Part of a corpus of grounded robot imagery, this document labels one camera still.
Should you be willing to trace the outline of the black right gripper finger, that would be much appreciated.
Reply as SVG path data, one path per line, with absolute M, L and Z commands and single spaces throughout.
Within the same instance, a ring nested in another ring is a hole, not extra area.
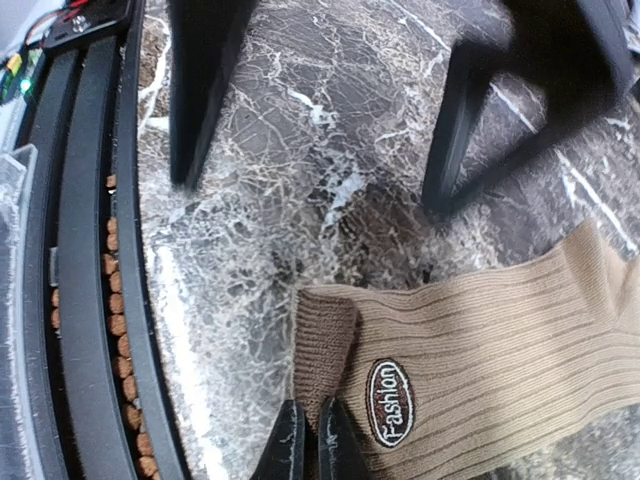
M 255 7 L 252 0 L 168 3 L 172 47 L 169 164 L 175 187 L 198 187 Z
M 302 406 L 295 400 L 285 400 L 250 479 L 303 479 L 306 435 Z
M 506 45 L 463 37 L 452 47 L 422 183 L 425 210 L 449 216 L 546 150 L 608 113 L 632 85 L 624 29 L 634 1 L 507 1 Z M 532 133 L 457 182 L 469 142 L 498 77 L 533 93 L 540 115 Z

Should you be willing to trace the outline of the brown sock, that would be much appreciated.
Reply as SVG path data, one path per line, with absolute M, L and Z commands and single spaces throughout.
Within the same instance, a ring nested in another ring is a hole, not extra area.
M 411 291 L 297 292 L 293 391 L 346 405 L 376 479 L 466 479 L 639 400 L 639 263 L 586 221 L 541 257 Z

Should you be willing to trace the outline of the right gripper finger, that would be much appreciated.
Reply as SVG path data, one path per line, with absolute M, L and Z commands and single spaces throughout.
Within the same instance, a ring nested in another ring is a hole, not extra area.
M 371 479 L 349 416 L 336 397 L 324 402 L 317 432 L 321 480 Z

